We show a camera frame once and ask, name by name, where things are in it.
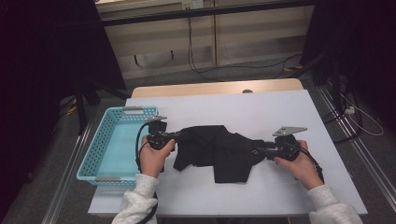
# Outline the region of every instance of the white cable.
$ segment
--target white cable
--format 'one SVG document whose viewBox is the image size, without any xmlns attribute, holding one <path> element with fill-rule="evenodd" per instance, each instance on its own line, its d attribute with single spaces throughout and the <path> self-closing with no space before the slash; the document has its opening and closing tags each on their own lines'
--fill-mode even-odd
<svg viewBox="0 0 396 224">
<path fill-rule="evenodd" d="M 370 133 L 369 131 L 363 129 L 363 128 L 352 118 L 352 116 L 350 116 L 350 114 L 349 114 L 350 119 L 352 120 L 352 122 L 354 122 L 354 123 L 356 124 L 356 126 L 358 126 L 359 128 L 361 128 L 361 129 L 362 129 L 363 131 L 365 131 L 366 133 L 371 134 L 371 135 L 374 135 L 374 136 L 379 136 L 379 135 L 382 135 L 382 134 L 384 133 L 384 129 L 382 128 L 382 126 L 381 126 L 378 122 L 376 122 L 375 119 L 373 119 L 372 117 L 370 117 L 370 115 L 368 115 L 367 113 L 365 113 L 364 111 L 362 111 L 361 109 L 359 109 L 357 106 L 355 106 L 354 104 L 352 104 L 342 93 L 340 93 L 340 95 L 341 95 L 344 99 L 346 99 L 351 105 L 353 105 L 357 110 L 359 110 L 362 114 L 364 114 L 364 115 L 367 116 L 369 119 L 371 119 L 374 123 L 376 123 L 376 125 L 378 125 L 378 127 L 381 129 L 381 133 Z"/>
</svg>

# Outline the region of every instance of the white fleece sleeve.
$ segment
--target white fleece sleeve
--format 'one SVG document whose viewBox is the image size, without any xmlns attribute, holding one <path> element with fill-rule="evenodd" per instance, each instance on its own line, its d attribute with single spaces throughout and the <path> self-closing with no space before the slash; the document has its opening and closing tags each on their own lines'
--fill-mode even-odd
<svg viewBox="0 0 396 224">
<path fill-rule="evenodd" d="M 363 223 L 355 208 L 348 203 L 339 203 L 329 186 L 318 186 L 307 195 L 317 210 L 309 214 L 311 223 Z"/>
<path fill-rule="evenodd" d="M 153 196 L 159 183 L 157 178 L 149 175 L 136 175 L 136 187 L 132 191 L 125 191 L 120 212 L 114 217 L 112 223 L 137 223 L 145 218 L 157 203 Z M 156 217 L 154 216 L 148 223 L 157 223 Z"/>
</svg>

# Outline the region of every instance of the white table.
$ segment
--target white table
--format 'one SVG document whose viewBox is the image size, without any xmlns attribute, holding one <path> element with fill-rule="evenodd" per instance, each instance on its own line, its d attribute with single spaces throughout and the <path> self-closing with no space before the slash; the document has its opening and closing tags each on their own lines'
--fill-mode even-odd
<svg viewBox="0 0 396 224">
<path fill-rule="evenodd" d="M 221 124 L 231 133 L 273 141 L 272 133 L 281 126 L 306 127 L 308 131 L 295 136 L 308 142 L 326 184 L 341 202 L 367 214 L 307 91 L 132 98 L 126 105 L 156 105 L 168 117 L 168 132 Z M 176 155 L 167 159 L 159 177 L 158 217 L 288 217 L 313 210 L 303 186 L 273 161 L 253 166 L 246 184 L 215 184 L 212 167 L 173 169 Z M 89 213 L 115 216 L 126 189 L 98 187 Z"/>
</svg>

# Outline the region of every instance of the black cloth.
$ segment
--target black cloth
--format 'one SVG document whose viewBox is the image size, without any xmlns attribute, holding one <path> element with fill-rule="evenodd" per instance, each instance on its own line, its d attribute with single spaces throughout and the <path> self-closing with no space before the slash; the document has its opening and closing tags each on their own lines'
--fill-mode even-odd
<svg viewBox="0 0 396 224">
<path fill-rule="evenodd" d="M 222 125 L 195 126 L 181 132 L 186 137 L 177 142 L 174 168 L 213 166 L 216 183 L 246 183 L 251 167 L 265 158 L 254 153 L 255 147 L 265 147 L 263 140 L 229 133 Z"/>
</svg>

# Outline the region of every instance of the blue plastic basket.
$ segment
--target blue plastic basket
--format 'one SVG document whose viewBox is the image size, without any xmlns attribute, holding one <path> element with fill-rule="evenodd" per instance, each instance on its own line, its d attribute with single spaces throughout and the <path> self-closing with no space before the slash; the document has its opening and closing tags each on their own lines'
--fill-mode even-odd
<svg viewBox="0 0 396 224">
<path fill-rule="evenodd" d="M 139 173 L 134 153 L 137 133 L 147 119 L 155 116 L 155 106 L 109 108 L 78 169 L 77 179 L 95 186 L 134 185 Z M 145 128 L 141 136 L 148 133 Z"/>
</svg>

